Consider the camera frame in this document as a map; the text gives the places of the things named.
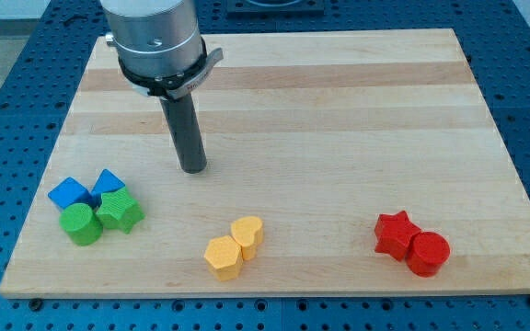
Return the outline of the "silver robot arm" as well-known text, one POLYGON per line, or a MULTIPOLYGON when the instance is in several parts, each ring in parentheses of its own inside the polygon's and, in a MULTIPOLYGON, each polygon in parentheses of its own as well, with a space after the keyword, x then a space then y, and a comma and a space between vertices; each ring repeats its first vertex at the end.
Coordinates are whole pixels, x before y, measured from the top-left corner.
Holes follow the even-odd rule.
POLYGON ((223 50, 207 51, 193 0, 101 0, 124 76, 146 94, 177 100, 201 85, 223 50))

